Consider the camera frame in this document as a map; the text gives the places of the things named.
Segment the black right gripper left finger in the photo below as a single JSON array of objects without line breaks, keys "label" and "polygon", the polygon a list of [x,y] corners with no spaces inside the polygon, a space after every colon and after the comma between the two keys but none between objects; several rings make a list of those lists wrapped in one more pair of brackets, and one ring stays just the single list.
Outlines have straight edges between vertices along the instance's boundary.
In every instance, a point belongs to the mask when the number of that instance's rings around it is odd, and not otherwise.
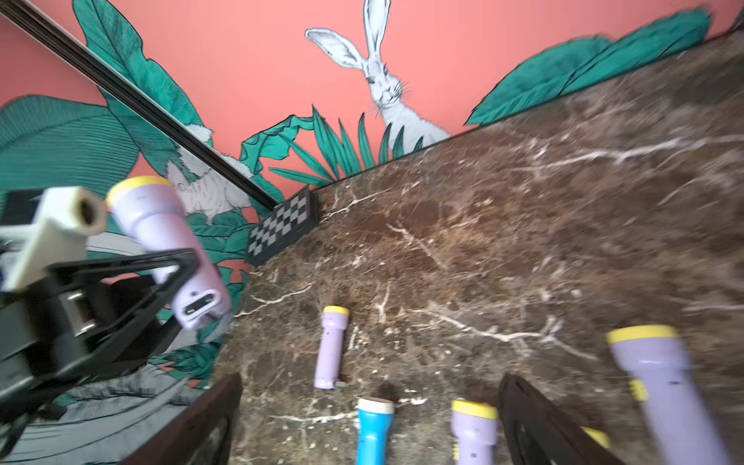
[{"label": "black right gripper left finger", "polygon": [[225,376],[122,462],[227,464],[242,391],[239,374]]}]

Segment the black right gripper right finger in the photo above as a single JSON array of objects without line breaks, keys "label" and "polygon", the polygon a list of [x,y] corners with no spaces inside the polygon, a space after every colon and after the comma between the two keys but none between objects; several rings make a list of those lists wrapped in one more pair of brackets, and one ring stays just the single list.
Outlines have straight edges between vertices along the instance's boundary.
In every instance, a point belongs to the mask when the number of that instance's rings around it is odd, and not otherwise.
[{"label": "black right gripper right finger", "polygon": [[623,464],[518,375],[507,373],[503,376],[497,410],[513,464]]}]

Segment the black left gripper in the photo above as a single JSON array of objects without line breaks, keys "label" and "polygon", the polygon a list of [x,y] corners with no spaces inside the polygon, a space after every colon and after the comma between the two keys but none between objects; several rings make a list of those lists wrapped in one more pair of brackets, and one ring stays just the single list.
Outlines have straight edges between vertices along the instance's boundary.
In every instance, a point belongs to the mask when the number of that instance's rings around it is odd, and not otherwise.
[{"label": "black left gripper", "polygon": [[[180,324],[158,312],[199,269],[193,249],[54,263],[22,293],[1,295],[1,416],[34,416],[75,386],[132,371]],[[149,275],[116,277],[146,271]]]}]

